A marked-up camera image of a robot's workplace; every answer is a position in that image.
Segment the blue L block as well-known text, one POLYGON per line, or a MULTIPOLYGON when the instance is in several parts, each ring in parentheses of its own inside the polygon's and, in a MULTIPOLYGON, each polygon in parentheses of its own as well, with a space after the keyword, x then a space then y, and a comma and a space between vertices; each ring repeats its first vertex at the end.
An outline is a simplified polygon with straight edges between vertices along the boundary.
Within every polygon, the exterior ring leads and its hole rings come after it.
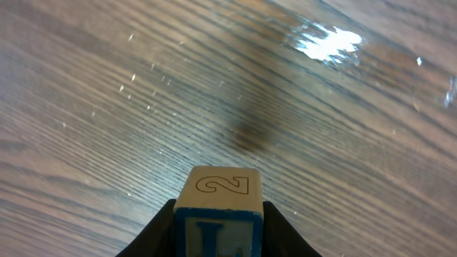
POLYGON ((176 255, 259 257, 263 221, 259 171, 196 166, 174 204, 176 255))

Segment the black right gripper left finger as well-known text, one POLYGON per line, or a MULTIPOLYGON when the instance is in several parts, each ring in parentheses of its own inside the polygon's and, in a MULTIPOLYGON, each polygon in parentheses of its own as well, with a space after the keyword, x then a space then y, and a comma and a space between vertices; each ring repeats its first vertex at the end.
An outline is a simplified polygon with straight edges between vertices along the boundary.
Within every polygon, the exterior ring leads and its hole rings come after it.
POLYGON ((116 257, 175 257, 174 204, 168 200, 124 250, 116 257))

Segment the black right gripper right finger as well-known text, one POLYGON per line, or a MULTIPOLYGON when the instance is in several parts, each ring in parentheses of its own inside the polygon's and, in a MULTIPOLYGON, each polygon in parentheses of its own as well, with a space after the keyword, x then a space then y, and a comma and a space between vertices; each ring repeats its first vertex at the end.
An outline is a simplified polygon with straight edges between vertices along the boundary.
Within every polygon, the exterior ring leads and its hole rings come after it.
POLYGON ((262 257, 322 257, 270 201, 263 202, 262 257))

